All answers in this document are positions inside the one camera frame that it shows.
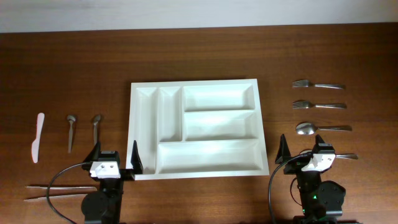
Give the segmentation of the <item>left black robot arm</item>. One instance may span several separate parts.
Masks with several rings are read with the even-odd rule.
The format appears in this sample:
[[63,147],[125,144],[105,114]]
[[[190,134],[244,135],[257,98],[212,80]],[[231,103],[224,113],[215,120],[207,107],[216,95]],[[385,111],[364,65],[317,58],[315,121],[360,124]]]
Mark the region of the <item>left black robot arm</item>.
[[133,142],[131,169],[121,169],[117,151],[102,151],[97,142],[81,166],[90,177],[99,182],[99,189],[89,193],[81,203],[85,223],[119,223],[123,186],[125,181],[134,181],[137,174],[143,173],[137,142]]

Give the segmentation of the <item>small steel teaspoon right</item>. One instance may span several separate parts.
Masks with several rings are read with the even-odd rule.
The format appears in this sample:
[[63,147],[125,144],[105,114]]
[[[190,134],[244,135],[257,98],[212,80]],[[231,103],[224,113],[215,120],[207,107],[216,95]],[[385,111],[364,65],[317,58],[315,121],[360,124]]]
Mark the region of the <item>small steel teaspoon right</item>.
[[95,115],[95,117],[93,118],[93,142],[94,145],[96,145],[96,143],[98,142],[98,125],[101,121],[101,115],[97,114]]

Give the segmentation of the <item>steel tablespoon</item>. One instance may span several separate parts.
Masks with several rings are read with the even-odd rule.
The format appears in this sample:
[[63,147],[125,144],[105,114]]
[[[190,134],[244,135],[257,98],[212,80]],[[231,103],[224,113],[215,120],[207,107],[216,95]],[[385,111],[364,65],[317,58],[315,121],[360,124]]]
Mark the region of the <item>steel tablespoon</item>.
[[352,131],[351,126],[316,126],[313,123],[299,123],[296,128],[299,135],[313,135],[317,131]]
[[336,155],[337,159],[352,159],[352,160],[358,160],[358,155],[357,154],[337,154]]

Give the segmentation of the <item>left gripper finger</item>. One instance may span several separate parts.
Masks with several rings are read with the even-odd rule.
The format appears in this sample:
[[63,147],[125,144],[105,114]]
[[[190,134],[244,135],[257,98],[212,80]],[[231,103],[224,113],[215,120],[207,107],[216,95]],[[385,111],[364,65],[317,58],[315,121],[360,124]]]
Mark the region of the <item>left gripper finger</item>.
[[97,161],[101,152],[101,143],[98,141],[93,150],[86,156],[83,162],[93,162]]
[[139,156],[137,141],[134,140],[131,154],[132,170],[135,174],[143,174],[143,165]]

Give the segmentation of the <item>small steel teaspoon left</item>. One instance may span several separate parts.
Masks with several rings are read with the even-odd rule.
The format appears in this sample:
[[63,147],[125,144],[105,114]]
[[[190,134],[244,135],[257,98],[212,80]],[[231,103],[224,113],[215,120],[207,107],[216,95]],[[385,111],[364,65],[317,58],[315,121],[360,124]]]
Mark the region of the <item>small steel teaspoon left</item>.
[[74,133],[74,124],[76,122],[76,116],[73,114],[68,115],[67,121],[70,124],[68,132],[68,153],[70,154],[72,152],[72,146],[73,146],[73,133]]

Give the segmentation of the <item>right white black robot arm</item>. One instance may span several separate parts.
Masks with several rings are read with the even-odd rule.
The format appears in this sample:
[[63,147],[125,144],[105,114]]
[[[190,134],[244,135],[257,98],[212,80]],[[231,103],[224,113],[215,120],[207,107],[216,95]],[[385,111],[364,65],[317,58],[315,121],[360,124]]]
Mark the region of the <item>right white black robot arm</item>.
[[283,169],[285,175],[295,176],[303,212],[302,216],[293,217],[292,223],[336,223],[342,216],[345,188],[321,179],[321,174],[331,168],[335,158],[334,147],[325,143],[320,135],[315,136],[313,149],[293,157],[285,136],[281,135],[276,170]]

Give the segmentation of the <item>upper metal chopstick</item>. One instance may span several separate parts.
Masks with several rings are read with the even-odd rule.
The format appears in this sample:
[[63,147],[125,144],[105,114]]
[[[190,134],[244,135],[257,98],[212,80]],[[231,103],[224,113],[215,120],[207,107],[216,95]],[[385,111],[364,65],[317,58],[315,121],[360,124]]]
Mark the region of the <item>upper metal chopstick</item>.
[[[36,185],[28,185],[25,186],[27,189],[44,189],[46,190],[48,186],[36,186]],[[50,190],[97,190],[94,186],[78,186],[78,187],[50,187]]]

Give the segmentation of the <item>white plastic cutlery tray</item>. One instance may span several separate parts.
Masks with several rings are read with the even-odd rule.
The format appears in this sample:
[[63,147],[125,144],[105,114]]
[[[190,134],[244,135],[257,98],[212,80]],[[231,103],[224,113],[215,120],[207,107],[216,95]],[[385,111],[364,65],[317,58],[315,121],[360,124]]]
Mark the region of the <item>white plastic cutlery tray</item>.
[[257,80],[131,84],[126,167],[137,180],[268,175]]

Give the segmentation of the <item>steel fork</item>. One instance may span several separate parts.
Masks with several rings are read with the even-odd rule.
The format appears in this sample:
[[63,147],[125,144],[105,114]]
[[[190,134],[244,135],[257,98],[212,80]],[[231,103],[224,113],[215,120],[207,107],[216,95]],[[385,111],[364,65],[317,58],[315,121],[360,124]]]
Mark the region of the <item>steel fork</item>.
[[306,100],[295,101],[292,103],[292,107],[293,109],[310,109],[310,108],[347,109],[347,105],[344,103],[314,104]]
[[316,88],[331,88],[337,90],[344,90],[346,88],[342,84],[312,83],[309,80],[296,80],[292,82],[292,87],[293,88],[316,87]]

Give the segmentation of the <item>white plastic knife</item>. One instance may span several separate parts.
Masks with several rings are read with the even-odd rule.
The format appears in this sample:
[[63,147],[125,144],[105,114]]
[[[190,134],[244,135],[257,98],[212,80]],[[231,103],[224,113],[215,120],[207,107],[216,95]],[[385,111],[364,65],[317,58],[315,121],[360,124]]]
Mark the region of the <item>white plastic knife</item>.
[[44,119],[45,119],[44,113],[39,113],[37,115],[36,135],[34,141],[32,142],[32,147],[31,147],[31,155],[33,163],[38,163],[39,161],[40,138],[42,134],[42,128],[44,125]]

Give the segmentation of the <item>small steel teaspoon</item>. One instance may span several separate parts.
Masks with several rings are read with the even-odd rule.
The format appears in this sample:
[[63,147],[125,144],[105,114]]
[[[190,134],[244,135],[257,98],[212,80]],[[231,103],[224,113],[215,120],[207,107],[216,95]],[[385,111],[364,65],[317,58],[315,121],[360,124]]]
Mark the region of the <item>small steel teaspoon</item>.
[[73,133],[74,133],[74,124],[76,122],[76,116],[73,114],[68,115],[67,121],[70,124],[68,132],[68,153],[70,154],[72,152],[72,146],[73,146]]
[[98,142],[98,125],[101,121],[101,115],[97,114],[95,115],[95,117],[93,118],[93,142],[94,145],[96,145],[96,143]]

